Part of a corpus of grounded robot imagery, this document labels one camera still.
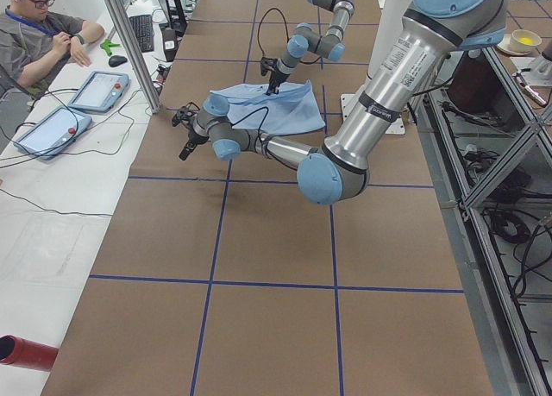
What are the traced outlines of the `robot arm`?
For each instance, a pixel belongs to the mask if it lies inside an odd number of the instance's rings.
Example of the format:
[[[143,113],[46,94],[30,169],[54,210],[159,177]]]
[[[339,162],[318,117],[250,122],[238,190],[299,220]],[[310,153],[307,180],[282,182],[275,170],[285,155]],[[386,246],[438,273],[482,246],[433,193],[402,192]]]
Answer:
[[[300,191],[315,204],[333,204],[363,192],[367,157],[411,97],[447,53],[491,47],[505,34],[508,0],[411,0],[402,30],[385,60],[364,86],[335,135],[310,147],[260,129],[239,129],[229,102],[210,94],[186,121],[188,140],[180,158],[210,142],[216,157],[232,160],[250,151],[295,167]]]
[[[354,15],[354,0],[307,1],[332,13],[328,29],[321,35],[315,32],[310,24],[300,23],[288,39],[285,51],[279,58],[261,58],[261,75],[265,76],[270,72],[267,95],[279,93],[279,87],[293,74],[308,52],[333,62],[337,62],[344,53],[343,38],[346,27]]]

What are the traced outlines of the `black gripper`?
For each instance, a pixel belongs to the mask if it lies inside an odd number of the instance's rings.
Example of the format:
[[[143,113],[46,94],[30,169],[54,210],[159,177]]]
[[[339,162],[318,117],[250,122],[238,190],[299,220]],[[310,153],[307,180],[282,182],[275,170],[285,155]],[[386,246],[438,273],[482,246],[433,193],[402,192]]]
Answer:
[[[273,66],[270,69],[270,72],[271,72],[271,75],[270,75],[269,83],[267,85],[266,94],[278,95],[279,87],[282,83],[284,83],[288,79],[288,74],[285,72],[281,72],[277,66]]]
[[[205,144],[209,139],[209,135],[204,129],[197,129],[191,126],[188,131],[188,142],[179,153],[179,158],[181,160],[186,160],[188,156],[194,152],[197,146]]]

